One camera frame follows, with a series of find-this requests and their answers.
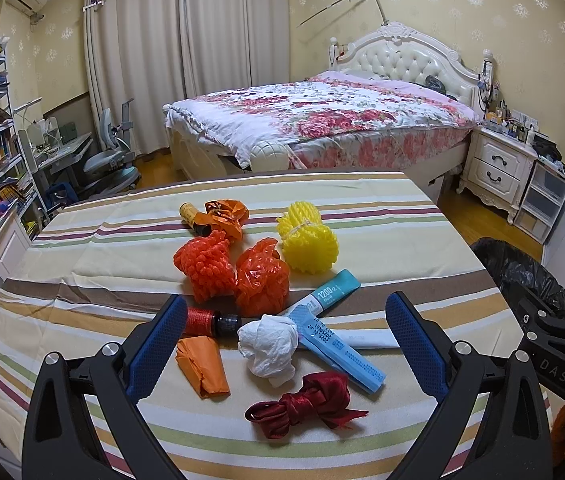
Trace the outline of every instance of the tufted headboard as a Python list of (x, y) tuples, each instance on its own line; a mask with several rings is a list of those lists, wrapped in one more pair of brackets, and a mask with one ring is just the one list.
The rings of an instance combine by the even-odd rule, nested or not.
[[(477, 88), (478, 74), (462, 65), (460, 55), (440, 41), (407, 27), (390, 22), (360, 40), (350, 43), (338, 56), (337, 38), (331, 38), (329, 65), (342, 73), (360, 71), (377, 76), (424, 84), (428, 75), (440, 79), (447, 93), (482, 114)], [(493, 60), (485, 50), (485, 59)]]

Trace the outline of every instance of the metal pole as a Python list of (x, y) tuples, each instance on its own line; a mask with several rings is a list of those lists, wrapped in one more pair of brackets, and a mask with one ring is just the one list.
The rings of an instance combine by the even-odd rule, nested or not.
[[(334, 1), (332, 4), (326, 6), (324, 9), (319, 10), (318, 12), (316, 12), (315, 14), (312, 14), (311, 16), (309, 16), (304, 22), (300, 23), (300, 25), (304, 25), (305, 23), (307, 23), (309, 20), (311, 20), (312, 18), (315, 18), (318, 14), (320, 14), (321, 12), (324, 12), (326, 9), (330, 9), (331, 7), (339, 4), (340, 2), (343, 2), (345, 0), (336, 0)], [(387, 17), (385, 16), (385, 11), (382, 8), (382, 5), (380, 4), (380, 0), (376, 0), (377, 3), (377, 8), (380, 11), (380, 15), (382, 16), (382, 24), (383, 25), (387, 25)]]

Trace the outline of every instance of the bedside table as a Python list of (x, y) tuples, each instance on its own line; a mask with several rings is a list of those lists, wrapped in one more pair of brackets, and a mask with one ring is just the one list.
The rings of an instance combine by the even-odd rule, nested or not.
[(507, 211), (513, 224), (536, 159), (536, 150), (523, 142), (478, 126), (456, 192), (467, 187), (486, 205)]

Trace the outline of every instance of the patterned wall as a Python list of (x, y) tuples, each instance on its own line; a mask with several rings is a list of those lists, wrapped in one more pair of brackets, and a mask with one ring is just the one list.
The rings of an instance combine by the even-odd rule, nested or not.
[[(294, 80), (328, 68), (332, 36), (346, 44), (381, 25), (374, 0), (352, 0), (296, 28), (333, 1), (289, 0)], [(539, 119), (565, 159), (565, 0), (380, 1), (389, 20), (438, 38), (473, 70), (490, 48), (507, 105)]]
[[(9, 99), (12, 108), (16, 108), (40, 96), (36, 82), (34, 32), (29, 18), (4, 0), (0, 0), (0, 35), (10, 38), (6, 48), (6, 69), (9, 72)], [(29, 121), (41, 119), (40, 104), (31, 106), (26, 118)], [(18, 116), (15, 123), (18, 129), (29, 124), (22, 124)]]
[(35, 32), (33, 54), (42, 111), (89, 91), (83, 43), (84, 0), (50, 0)]

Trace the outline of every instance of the red satin ribbon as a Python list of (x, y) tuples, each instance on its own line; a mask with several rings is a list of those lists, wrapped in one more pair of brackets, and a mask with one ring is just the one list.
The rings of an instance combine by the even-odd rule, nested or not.
[(296, 394), (284, 394), (279, 401), (257, 402), (246, 410), (246, 420), (260, 424), (267, 438), (281, 438), (289, 427), (318, 416), (329, 428), (341, 428), (350, 420), (369, 412), (347, 410), (347, 376), (340, 372), (318, 372), (302, 378)]

